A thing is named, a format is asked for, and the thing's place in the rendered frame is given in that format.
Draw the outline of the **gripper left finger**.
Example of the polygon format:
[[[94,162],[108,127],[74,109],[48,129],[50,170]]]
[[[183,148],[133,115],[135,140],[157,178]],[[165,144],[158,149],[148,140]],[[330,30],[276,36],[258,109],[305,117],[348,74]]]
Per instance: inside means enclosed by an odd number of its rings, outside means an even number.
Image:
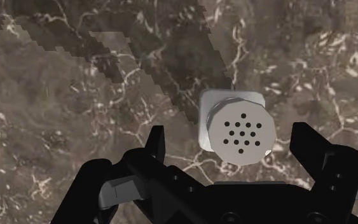
[[[50,224],[111,224],[119,205],[134,202],[152,224],[210,224],[205,187],[164,165],[164,128],[155,125],[145,147],[85,162]]]

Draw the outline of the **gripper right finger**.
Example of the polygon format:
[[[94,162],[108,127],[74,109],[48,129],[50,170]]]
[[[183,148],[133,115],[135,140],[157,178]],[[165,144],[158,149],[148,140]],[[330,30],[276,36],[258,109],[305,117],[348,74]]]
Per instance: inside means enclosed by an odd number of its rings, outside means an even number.
[[[358,150],[333,144],[305,122],[293,123],[291,153],[314,180],[305,210],[307,224],[358,224]]]

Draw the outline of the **white salt shaker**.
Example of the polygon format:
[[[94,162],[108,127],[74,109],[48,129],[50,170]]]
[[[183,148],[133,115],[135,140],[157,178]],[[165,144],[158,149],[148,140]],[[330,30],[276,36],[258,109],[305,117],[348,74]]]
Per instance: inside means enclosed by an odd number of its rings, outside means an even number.
[[[222,161],[243,166],[260,162],[277,138],[265,98],[253,91],[208,89],[200,95],[198,143]]]

